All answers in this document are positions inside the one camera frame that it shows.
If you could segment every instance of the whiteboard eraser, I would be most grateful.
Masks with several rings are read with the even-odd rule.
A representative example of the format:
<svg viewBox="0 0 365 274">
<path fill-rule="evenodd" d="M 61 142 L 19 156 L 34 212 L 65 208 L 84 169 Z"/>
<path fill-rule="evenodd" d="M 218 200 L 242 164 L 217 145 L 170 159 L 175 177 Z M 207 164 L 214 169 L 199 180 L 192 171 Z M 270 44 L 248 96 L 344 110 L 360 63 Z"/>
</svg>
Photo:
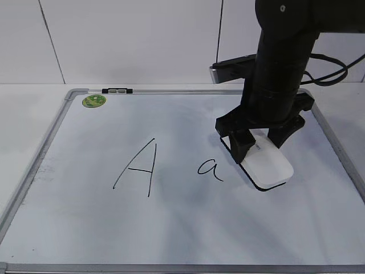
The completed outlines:
<svg viewBox="0 0 365 274">
<path fill-rule="evenodd" d="M 266 135 L 253 136 L 256 143 L 248 150 L 240 167 L 260 191 L 285 184 L 294 174 L 293 167 Z M 229 137 L 221 141 L 230 151 Z"/>
</svg>

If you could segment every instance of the green sticker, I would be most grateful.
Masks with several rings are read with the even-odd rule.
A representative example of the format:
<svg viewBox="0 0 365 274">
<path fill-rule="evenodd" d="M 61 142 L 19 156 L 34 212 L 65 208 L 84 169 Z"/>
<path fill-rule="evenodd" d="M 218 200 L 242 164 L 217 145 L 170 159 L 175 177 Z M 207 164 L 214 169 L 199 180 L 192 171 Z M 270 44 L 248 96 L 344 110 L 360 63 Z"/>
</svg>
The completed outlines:
<svg viewBox="0 0 365 274">
<path fill-rule="evenodd" d="M 105 98 L 104 96 L 95 94 L 95 95 L 90 95 L 85 99 L 83 99 L 82 105 L 84 107 L 100 107 L 103 104 L 105 104 L 106 101 L 107 98 Z"/>
</svg>

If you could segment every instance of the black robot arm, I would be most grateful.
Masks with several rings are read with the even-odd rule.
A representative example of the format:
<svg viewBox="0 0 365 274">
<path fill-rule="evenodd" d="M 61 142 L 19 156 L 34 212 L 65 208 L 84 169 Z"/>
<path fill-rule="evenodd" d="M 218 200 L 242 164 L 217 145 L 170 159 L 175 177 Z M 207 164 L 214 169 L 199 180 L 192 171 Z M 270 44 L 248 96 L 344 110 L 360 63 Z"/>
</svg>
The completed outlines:
<svg viewBox="0 0 365 274">
<path fill-rule="evenodd" d="M 262 28 L 257 54 L 210 67 L 216 83 L 246 79 L 241 104 L 216 121 L 237 163 L 254 144 L 249 129 L 268 128 L 280 147 L 304 126 L 299 113 L 314 100 L 297 92 L 320 32 L 365 31 L 363 0 L 256 0 L 255 11 Z"/>
</svg>

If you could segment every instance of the black cable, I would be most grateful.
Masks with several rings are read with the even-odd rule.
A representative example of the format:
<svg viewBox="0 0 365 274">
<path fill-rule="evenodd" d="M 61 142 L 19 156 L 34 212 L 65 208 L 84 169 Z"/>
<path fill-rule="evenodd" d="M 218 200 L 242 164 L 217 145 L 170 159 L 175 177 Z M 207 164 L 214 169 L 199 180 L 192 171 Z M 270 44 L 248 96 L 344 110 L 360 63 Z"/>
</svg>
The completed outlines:
<svg viewBox="0 0 365 274">
<path fill-rule="evenodd" d="M 326 82 L 321 82 L 322 80 L 326 80 L 326 79 L 328 79 L 328 78 L 331 78 L 331 77 L 333 77 L 333 76 L 336 76 L 336 75 L 338 75 L 338 74 L 340 74 L 340 73 L 343 73 L 343 72 L 345 72 L 345 71 L 347 71 L 348 69 L 350 69 L 351 67 L 353 67 L 354 65 L 356 65 L 356 64 L 358 64 L 359 62 L 361 62 L 363 59 L 365 59 L 365 54 L 363 54 L 363 55 L 361 55 L 358 59 L 356 59 L 356 60 L 354 60 L 352 63 L 350 63 L 350 64 L 348 64 L 347 66 L 345 66 L 345 67 L 343 67 L 342 65 L 340 65 L 340 66 L 342 66 L 343 68 L 342 69 L 340 69 L 340 70 L 338 70 L 338 71 L 335 71 L 334 73 L 331 73 L 331 74 L 328 74 L 328 75 L 326 75 L 326 76 L 323 76 L 323 77 L 320 77 L 320 78 L 318 78 L 318 79 L 314 79 L 310 74 L 309 74 L 309 72 L 307 72 L 307 71 L 305 71 L 305 75 L 307 75 L 307 76 L 309 76 L 310 78 L 311 78 L 311 80 L 308 80 L 308 81 L 304 81 L 304 82 L 301 82 L 301 84 L 312 84 L 312 83 L 315 83 L 315 84 L 318 84 L 318 82 L 319 83 L 326 83 Z M 344 76 L 344 74 L 343 75 L 341 75 L 339 78 L 336 78 L 335 80 L 333 80 L 333 81 L 328 81 L 328 82 L 330 82 L 330 84 L 325 84 L 325 86 L 331 86 L 332 84 L 336 84 L 336 83 L 338 83 L 338 82 L 340 82 L 340 81 L 342 81 L 345 77 L 347 76 L 347 74 Z"/>
<path fill-rule="evenodd" d="M 216 63 L 218 63 L 219 45 L 221 43 L 221 28 L 222 28 L 222 17 L 223 17 L 223 4 L 224 4 L 224 0 L 221 0 L 221 16 L 219 18 L 219 30 L 218 30 Z"/>
</svg>

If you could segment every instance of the whiteboard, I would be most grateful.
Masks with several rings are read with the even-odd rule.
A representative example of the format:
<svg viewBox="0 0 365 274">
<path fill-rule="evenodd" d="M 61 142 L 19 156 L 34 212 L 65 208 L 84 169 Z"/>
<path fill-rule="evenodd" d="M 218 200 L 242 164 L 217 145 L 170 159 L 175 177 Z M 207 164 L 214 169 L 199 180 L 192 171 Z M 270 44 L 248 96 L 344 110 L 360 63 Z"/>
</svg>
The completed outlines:
<svg viewBox="0 0 365 274">
<path fill-rule="evenodd" d="M 363 201 L 310 112 L 282 147 L 294 176 L 259 192 L 214 129 L 240 95 L 106 95 L 98 108 L 83 107 L 86 96 L 67 111 L 0 261 L 364 263 Z M 198 174 L 209 159 L 223 182 Z"/>
</svg>

